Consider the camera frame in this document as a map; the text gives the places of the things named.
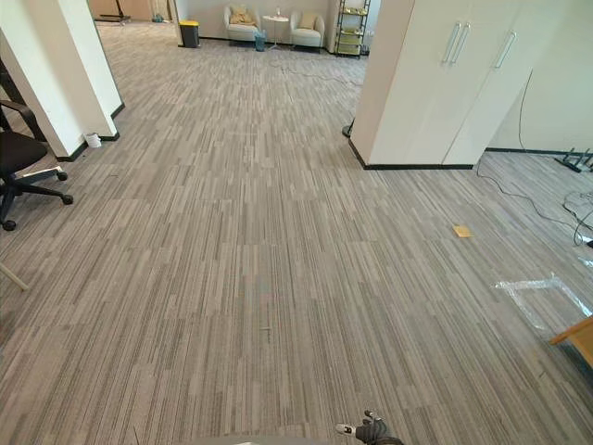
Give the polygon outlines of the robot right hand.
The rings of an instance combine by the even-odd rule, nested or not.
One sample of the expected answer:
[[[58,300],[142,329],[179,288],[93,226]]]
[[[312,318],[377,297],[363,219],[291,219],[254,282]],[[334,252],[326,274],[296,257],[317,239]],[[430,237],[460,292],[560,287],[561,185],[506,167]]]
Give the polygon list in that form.
[[[404,444],[390,430],[385,420],[372,410],[364,411],[364,418],[359,426],[336,424],[334,429],[338,434],[355,438],[366,445]]]

